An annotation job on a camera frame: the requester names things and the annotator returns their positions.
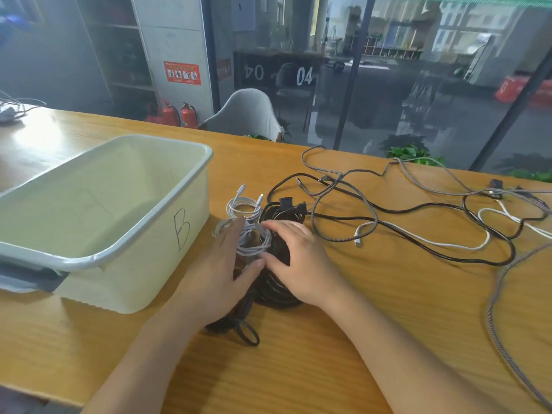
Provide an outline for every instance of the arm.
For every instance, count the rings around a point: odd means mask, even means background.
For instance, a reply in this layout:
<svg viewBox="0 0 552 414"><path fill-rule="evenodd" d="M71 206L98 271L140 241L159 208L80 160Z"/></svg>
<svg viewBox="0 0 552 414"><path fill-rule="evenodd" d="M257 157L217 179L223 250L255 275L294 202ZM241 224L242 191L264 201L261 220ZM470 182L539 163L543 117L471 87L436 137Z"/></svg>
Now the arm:
<svg viewBox="0 0 552 414"><path fill-rule="evenodd" d="M506 414L406 330L355 291L302 224L263 222L290 250L290 265L263 254L267 267L300 300L319 306L352 341L395 414Z"/></svg>
<svg viewBox="0 0 552 414"><path fill-rule="evenodd" d="M264 267L250 264L233 279L243 218L190 266L175 294L144 324L134 343L82 414L156 414L190 338L230 312Z"/></svg>

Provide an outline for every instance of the bin rim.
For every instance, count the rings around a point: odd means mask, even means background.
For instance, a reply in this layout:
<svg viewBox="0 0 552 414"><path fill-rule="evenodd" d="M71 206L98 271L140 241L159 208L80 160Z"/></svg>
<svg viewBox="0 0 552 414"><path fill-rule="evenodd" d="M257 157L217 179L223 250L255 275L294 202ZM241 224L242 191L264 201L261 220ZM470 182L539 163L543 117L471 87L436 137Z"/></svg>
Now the bin rim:
<svg viewBox="0 0 552 414"><path fill-rule="evenodd" d="M38 250L32 250L30 248L25 248L17 246L15 244L5 243L0 241L0 260L6 260L12 263L20 264L22 266L41 266L47 267L56 271L79 271L85 269L91 269L99 266L100 264L105 264L107 261L112 260L114 257L117 257L122 253L137 236L141 234L148 226L154 222L157 217L162 213L165 208L167 208L174 198L182 192L188 185L196 178L196 176L207 166L207 164L212 159L212 149L208 145L204 145L198 142L184 141L182 139L172 139L164 138L161 136L153 135L143 135L139 133L129 133L127 135L121 135L112 139L107 140L100 145L96 145L91 149L83 151L78 155L71 157L64 162L54 166L48 170L45 170L36 176L32 177L30 180L24 182L23 184L12 187L11 189L6 190L0 194L0 200L9 193L24 187L30 183L37 183L39 179L44 176L46 173L51 171L57 171L59 168L68 165L70 162L80 159L87 154L99 154L103 149L106 149L106 145L113 145L114 143L121 143L128 138L150 138L150 139L162 139L166 142L173 143L186 143L191 145L198 145L203 148L204 153L199 162L192 167L188 172L186 177L184 177L165 197L163 197L159 203L157 203L146 215L144 215L134 226L129 229L124 235L122 235L117 241L115 241L111 246L102 250L96 254L92 254L86 257L63 257L56 256L54 254L45 253Z"/></svg>

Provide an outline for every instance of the forearm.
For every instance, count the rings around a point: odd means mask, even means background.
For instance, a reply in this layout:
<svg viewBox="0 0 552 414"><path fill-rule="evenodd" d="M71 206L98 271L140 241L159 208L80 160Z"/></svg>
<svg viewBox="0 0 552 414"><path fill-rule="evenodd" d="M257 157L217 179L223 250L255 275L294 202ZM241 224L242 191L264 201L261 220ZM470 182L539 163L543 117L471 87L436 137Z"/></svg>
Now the forearm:
<svg viewBox="0 0 552 414"><path fill-rule="evenodd" d="M394 414L508 412L351 287L322 310L353 342Z"/></svg>
<svg viewBox="0 0 552 414"><path fill-rule="evenodd" d="M144 326L82 414L157 414L176 364L198 330L183 305L169 301Z"/></svg>

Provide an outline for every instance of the fire safety sign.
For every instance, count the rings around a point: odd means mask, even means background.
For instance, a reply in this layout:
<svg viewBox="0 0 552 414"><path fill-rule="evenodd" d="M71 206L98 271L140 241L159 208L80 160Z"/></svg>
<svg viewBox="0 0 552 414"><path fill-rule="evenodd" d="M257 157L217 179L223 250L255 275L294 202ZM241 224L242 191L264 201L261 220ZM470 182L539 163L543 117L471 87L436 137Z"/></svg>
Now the fire safety sign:
<svg viewBox="0 0 552 414"><path fill-rule="evenodd" d="M163 61L163 63L165 64L168 81L194 85L202 84L202 77L199 75L199 65L167 61Z"/></svg>

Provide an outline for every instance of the white plastic container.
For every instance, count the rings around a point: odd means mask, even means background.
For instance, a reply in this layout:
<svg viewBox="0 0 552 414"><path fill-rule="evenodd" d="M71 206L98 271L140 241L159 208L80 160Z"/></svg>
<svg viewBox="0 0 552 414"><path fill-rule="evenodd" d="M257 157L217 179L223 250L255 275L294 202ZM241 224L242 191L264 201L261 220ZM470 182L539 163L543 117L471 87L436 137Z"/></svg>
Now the white plastic container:
<svg viewBox="0 0 552 414"><path fill-rule="evenodd" d="M134 313L209 216L206 145L126 135L0 196L0 287Z"/></svg>

